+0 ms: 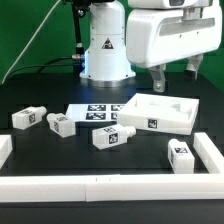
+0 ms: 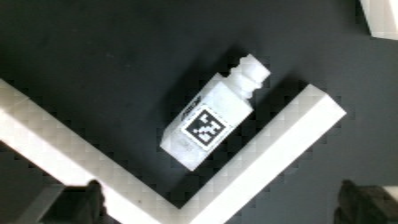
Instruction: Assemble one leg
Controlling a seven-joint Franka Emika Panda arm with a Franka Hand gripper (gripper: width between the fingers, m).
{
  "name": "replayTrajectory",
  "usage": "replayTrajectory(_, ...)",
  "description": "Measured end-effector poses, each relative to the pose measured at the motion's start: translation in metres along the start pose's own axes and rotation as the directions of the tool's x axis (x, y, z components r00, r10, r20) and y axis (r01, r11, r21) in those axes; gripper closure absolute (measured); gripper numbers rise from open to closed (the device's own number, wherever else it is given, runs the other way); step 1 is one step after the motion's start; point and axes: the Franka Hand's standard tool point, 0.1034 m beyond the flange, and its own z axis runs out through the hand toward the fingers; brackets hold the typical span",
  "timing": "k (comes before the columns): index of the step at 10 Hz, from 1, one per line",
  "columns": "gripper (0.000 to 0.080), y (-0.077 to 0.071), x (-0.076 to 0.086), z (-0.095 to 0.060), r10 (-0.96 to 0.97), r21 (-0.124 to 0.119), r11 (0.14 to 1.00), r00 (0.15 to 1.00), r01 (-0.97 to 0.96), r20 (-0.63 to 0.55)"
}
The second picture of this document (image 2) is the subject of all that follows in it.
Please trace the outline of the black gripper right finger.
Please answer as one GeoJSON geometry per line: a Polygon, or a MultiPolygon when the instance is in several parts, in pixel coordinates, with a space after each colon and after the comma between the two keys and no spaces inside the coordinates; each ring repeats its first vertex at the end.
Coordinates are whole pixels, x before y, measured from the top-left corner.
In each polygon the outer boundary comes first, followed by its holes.
{"type": "Polygon", "coordinates": [[[398,224],[398,186],[343,181],[332,224],[398,224]]]}

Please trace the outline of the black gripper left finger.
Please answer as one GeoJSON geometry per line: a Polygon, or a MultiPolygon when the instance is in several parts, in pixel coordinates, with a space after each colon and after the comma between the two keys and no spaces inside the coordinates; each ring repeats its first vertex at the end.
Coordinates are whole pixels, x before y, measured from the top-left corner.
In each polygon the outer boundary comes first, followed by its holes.
{"type": "Polygon", "coordinates": [[[106,214],[101,184],[64,188],[60,196],[39,219],[41,224],[119,224],[106,214]]]}

